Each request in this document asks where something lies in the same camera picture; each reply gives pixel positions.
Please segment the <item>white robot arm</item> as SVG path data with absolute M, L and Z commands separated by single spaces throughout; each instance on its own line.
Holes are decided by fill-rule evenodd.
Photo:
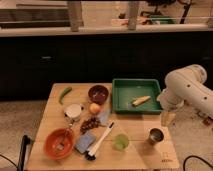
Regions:
M 185 101 L 204 117 L 205 125 L 213 124 L 213 90 L 204 85 L 206 80 L 207 72 L 198 64 L 173 70 L 166 75 L 166 88 L 157 97 L 163 109 L 162 126 L 167 126 L 174 119 L 174 110 L 181 108 Z

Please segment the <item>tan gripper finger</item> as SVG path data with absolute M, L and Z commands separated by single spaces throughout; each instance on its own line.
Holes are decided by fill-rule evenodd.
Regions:
M 174 112 L 163 111 L 161 113 L 161 125 L 168 126 L 175 118 L 176 114 Z

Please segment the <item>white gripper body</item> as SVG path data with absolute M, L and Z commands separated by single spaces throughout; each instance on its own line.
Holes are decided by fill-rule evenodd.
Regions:
M 172 111 L 183 106 L 183 100 L 168 88 L 162 90 L 157 101 L 165 111 Z

